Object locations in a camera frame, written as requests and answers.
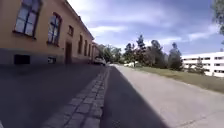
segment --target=blue sky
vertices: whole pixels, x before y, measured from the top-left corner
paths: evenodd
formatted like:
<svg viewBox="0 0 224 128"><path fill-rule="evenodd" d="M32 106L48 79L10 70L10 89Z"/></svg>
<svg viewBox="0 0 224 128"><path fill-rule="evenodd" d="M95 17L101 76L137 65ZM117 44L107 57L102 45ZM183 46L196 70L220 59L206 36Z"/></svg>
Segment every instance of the blue sky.
<svg viewBox="0 0 224 128"><path fill-rule="evenodd" d="M99 44L124 48L143 34L169 52L177 42L182 54L217 52L224 36L212 22L212 0L68 0Z"/></svg>

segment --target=doorway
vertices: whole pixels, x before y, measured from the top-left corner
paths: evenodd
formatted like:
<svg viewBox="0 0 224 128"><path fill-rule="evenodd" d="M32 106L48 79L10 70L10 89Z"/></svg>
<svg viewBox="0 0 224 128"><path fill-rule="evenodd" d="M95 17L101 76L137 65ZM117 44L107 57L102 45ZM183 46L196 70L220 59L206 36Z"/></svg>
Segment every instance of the doorway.
<svg viewBox="0 0 224 128"><path fill-rule="evenodd" d="M65 63L72 63L72 43L66 42L65 46Z"/></svg>

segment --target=cobblestone curb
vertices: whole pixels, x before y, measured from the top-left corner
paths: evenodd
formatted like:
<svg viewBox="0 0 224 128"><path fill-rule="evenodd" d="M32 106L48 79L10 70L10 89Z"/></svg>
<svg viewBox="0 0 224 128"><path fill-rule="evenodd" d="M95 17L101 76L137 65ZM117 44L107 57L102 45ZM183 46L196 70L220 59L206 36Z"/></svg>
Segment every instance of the cobblestone curb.
<svg viewBox="0 0 224 128"><path fill-rule="evenodd" d="M108 72L109 67L48 119L42 128L99 128Z"/></svg>

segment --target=building roof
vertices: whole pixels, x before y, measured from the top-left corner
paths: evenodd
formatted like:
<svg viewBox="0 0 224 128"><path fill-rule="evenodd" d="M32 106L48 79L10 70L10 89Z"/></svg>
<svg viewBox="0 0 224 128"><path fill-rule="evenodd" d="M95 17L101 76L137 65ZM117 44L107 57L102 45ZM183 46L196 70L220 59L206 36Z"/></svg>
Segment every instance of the building roof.
<svg viewBox="0 0 224 128"><path fill-rule="evenodd" d="M82 22L81 17L76 13L76 11L69 4L68 0L63 0L63 2L68 7L68 9L71 11L71 13L74 15L75 19L81 24L81 26L84 29L84 31L86 31L87 34L89 34L89 36L92 38L92 40L94 40L93 35L90 33L90 31L88 30L88 28L86 27L86 25Z"/></svg>
<svg viewBox="0 0 224 128"><path fill-rule="evenodd" d="M197 57L209 57L209 56L224 56L224 52L211 52L211 53L201 53L201 54L190 54L183 55L182 58L197 58Z"/></svg>

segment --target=white building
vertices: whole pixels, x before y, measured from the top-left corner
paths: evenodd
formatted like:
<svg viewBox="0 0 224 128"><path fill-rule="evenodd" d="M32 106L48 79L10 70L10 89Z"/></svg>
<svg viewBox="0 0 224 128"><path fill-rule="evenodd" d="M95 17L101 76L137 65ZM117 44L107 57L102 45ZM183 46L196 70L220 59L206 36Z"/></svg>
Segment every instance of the white building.
<svg viewBox="0 0 224 128"><path fill-rule="evenodd" d="M194 68L199 57L203 68L207 70L206 75L224 77L224 52L184 55L182 56L184 68L189 68L189 65Z"/></svg>

